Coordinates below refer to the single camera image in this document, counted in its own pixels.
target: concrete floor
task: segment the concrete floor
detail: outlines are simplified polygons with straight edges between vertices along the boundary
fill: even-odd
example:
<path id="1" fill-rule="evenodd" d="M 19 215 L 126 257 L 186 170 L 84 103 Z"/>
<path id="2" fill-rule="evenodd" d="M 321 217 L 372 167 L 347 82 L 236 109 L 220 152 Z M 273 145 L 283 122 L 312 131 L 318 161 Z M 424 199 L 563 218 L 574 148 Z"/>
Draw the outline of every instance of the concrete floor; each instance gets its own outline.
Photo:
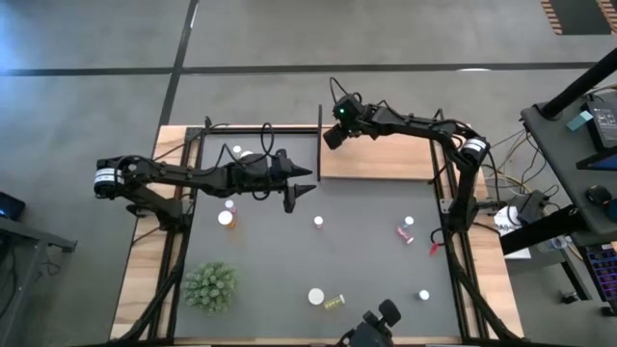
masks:
<path id="1" fill-rule="evenodd" d="M 0 68 L 171 67 L 189 0 L 0 2 Z M 558 37 L 539 0 L 203 0 L 186 67 L 538 63 L 597 60 L 611 36 Z M 340 73 L 350 91 L 400 112 L 471 123 L 496 142 L 521 129 L 519 112 L 581 70 Z M 180 79 L 171 124 L 313 123 L 332 105 L 331 74 L 210 75 Z M 97 158 L 150 155 L 168 76 L 0 77 L 0 190 L 28 203 L 24 221 L 79 240 L 63 271 L 40 281 L 27 346 L 104 341 L 121 287 L 134 219 L 123 201 L 96 200 Z M 500 162 L 508 145 L 495 149 Z M 520 176 L 532 150 L 508 164 Z M 550 169 L 530 182 L 547 189 Z M 569 203 L 561 192 L 554 200 Z M 564 307 L 560 268 L 512 277 L 527 337 L 609 345 L 614 320 L 594 301 Z"/>

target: gray tabletop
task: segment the gray tabletop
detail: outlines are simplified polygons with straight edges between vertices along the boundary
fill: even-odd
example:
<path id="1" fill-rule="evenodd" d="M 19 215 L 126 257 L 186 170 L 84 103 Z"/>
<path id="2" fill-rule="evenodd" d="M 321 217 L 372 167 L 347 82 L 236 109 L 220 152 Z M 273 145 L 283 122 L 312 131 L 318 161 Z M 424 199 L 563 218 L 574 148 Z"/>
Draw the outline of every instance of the gray tabletop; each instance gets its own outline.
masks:
<path id="1" fill-rule="evenodd" d="M 214 164 L 223 143 L 261 152 L 258 136 L 208 136 L 203 167 Z M 296 164 L 315 171 L 317 138 L 278 135 Z M 317 183 L 316 174 L 290 183 Z M 204 262 L 224 261 L 238 271 L 239 284 L 227 313 L 177 310 L 176 337 L 338 338 L 362 321 L 367 310 L 392 299 L 402 313 L 397 336 L 459 336 L 444 252 L 428 255 L 429 232 L 440 225 L 433 188 L 426 182 L 322 180 L 285 214 L 282 196 L 256 201 L 233 197 L 237 225 L 227 230 L 217 216 L 224 201 L 199 194 L 185 272 Z M 322 216 L 323 229 L 313 218 Z M 406 215 L 416 221 L 406 245 L 395 228 Z M 321 288 L 326 300 L 342 294 L 346 304 L 314 307 L 308 293 Z M 426 289 L 422 302 L 417 292 Z"/>
<path id="2" fill-rule="evenodd" d="M 607 102 L 617 102 L 617 94 L 603 94 Z M 617 173 L 577 169 L 577 162 L 597 151 L 586 127 L 570 131 L 568 121 L 580 113 L 583 101 L 577 101 L 563 112 L 560 120 L 545 120 L 535 108 L 522 111 L 524 124 L 545 154 L 564 190 L 581 211 L 589 230 L 575 232 L 573 240 L 579 246 L 591 246 L 617 239 L 617 223 L 604 214 L 604 210 L 592 204 L 585 191 L 595 184 L 603 185 L 613 195 L 617 195 Z"/>

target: camera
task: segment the camera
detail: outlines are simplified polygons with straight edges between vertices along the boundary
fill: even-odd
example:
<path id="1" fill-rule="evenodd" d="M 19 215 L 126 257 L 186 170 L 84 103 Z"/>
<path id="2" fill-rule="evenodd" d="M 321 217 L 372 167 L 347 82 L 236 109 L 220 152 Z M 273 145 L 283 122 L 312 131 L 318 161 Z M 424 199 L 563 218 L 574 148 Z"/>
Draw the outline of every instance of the camera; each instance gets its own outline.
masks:
<path id="1" fill-rule="evenodd" d="M 344 334 L 336 344 L 339 347 L 393 347 L 392 332 L 386 327 L 393 327 L 401 319 L 401 313 L 390 299 L 379 305 L 382 318 L 367 311 L 356 329 Z"/>

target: potted plant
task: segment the potted plant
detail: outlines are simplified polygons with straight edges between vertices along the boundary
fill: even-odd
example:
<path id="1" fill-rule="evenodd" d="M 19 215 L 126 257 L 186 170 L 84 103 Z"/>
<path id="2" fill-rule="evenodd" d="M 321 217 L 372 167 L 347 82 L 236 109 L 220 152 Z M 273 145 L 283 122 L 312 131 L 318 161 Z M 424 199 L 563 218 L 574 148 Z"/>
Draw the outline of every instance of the potted plant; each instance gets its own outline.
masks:
<path id="1" fill-rule="evenodd" d="M 237 283 L 236 271 L 231 266 L 221 261 L 204 263 L 186 275 L 183 297 L 190 307 L 208 313 L 225 312 L 231 305 Z"/>

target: small bottle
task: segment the small bottle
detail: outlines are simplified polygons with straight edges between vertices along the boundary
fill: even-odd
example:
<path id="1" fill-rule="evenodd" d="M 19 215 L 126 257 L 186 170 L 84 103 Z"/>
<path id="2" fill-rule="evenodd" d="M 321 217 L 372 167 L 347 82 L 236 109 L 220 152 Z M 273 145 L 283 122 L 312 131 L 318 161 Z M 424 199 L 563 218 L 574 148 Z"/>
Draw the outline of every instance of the small bottle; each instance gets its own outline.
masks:
<path id="1" fill-rule="evenodd" d="M 326 309 L 332 309 L 341 305 L 345 305 L 345 298 L 343 298 L 342 294 L 324 303 Z"/>
<path id="2" fill-rule="evenodd" d="M 420 290 L 419 293 L 417 293 L 417 296 L 421 301 L 427 301 L 428 298 L 430 298 L 430 294 L 428 293 L 428 290 L 424 290 L 424 289 Z"/>
<path id="3" fill-rule="evenodd" d="M 536 249 L 540 253 L 550 253 L 559 250 L 563 250 L 568 247 L 568 241 L 566 241 L 565 237 L 557 236 L 551 238 L 551 240 L 544 241 L 536 245 Z"/>
<path id="4" fill-rule="evenodd" d="M 405 241 L 406 244 L 411 244 L 412 241 L 414 241 L 414 238 L 412 237 L 412 235 L 409 234 L 409 232 L 405 231 L 405 229 L 403 229 L 403 227 L 398 227 L 396 229 L 396 233 Z"/>
<path id="5" fill-rule="evenodd" d="M 324 226 L 324 219 L 321 218 L 321 216 L 315 217 L 315 219 L 313 219 L 312 221 L 315 223 L 315 227 L 318 229 L 321 229 Z"/>
<path id="6" fill-rule="evenodd" d="M 236 213 L 238 210 L 235 208 L 235 203 L 233 203 L 233 200 L 227 200 L 225 201 L 225 208 L 231 212 L 231 213 Z"/>
<path id="7" fill-rule="evenodd" d="M 234 146 L 232 151 L 233 151 L 233 156 L 235 156 L 236 158 L 240 158 L 240 153 L 242 152 L 242 147 Z"/>
<path id="8" fill-rule="evenodd" d="M 229 211 L 219 213 L 219 223 L 228 229 L 235 227 L 235 216 Z"/>
<path id="9" fill-rule="evenodd" d="M 414 223 L 414 217 L 412 216 L 407 216 L 405 217 L 405 219 L 403 220 L 403 223 L 401 224 L 401 227 L 406 229 L 408 228 L 410 225 L 412 225 Z"/>

